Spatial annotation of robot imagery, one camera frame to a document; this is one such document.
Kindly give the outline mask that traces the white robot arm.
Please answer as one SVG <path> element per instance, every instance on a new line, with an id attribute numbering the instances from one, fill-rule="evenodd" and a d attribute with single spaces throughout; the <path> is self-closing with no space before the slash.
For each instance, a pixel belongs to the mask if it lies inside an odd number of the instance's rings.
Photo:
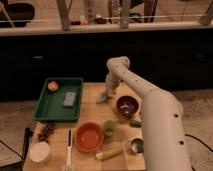
<path id="1" fill-rule="evenodd" d="M 183 107 L 170 92 L 129 70 L 127 57 L 107 61 L 108 93 L 123 81 L 141 99 L 146 171 L 192 171 L 182 124 Z"/>

